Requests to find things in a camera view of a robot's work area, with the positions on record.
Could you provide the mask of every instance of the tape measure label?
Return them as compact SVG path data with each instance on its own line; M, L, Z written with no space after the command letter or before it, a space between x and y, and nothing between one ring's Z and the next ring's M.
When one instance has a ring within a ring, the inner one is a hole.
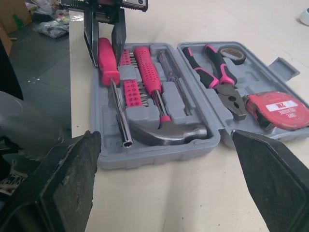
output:
M284 102L282 101L279 103L266 105L266 108L270 112L273 112L273 111L284 110L284 109L295 107L295 106L298 106L298 104L292 100L289 100L289 101L284 101Z

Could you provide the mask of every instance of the white table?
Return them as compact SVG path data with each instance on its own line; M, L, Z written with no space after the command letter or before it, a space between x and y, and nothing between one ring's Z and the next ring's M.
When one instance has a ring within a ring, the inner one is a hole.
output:
M308 0L150 0L126 10L127 42L238 41L264 63L285 58L301 74L288 82L309 101L309 27L297 17ZM70 23L72 135L90 129L92 63L83 22ZM110 37L112 27L100 25ZM288 147L309 166L308 140ZM234 150L220 144L184 162L98 170L87 232L267 232Z

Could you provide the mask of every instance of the claw hammer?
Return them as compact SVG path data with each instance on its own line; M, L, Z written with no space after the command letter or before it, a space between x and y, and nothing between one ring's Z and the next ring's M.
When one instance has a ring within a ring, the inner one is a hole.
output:
M147 47L138 47L134 51L140 75L149 95L152 96L160 112L158 129L130 122L132 136L148 145L181 145L194 139L206 139L207 129L202 124L182 126L173 123L163 104L161 82Z

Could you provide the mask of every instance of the tool kit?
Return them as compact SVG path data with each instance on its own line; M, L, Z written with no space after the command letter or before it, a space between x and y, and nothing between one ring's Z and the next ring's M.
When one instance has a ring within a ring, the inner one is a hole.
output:
M137 168L210 153L243 130L281 141L309 136L309 106L285 82L299 72L266 66L237 42L125 44L119 65L98 41L91 123L103 169Z

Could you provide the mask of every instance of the black tape roll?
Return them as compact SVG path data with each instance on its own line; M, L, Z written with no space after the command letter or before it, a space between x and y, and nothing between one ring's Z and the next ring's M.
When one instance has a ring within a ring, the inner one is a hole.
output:
M236 65L243 64L247 57L244 52L234 47L222 47L219 49L219 53L223 57L231 59Z

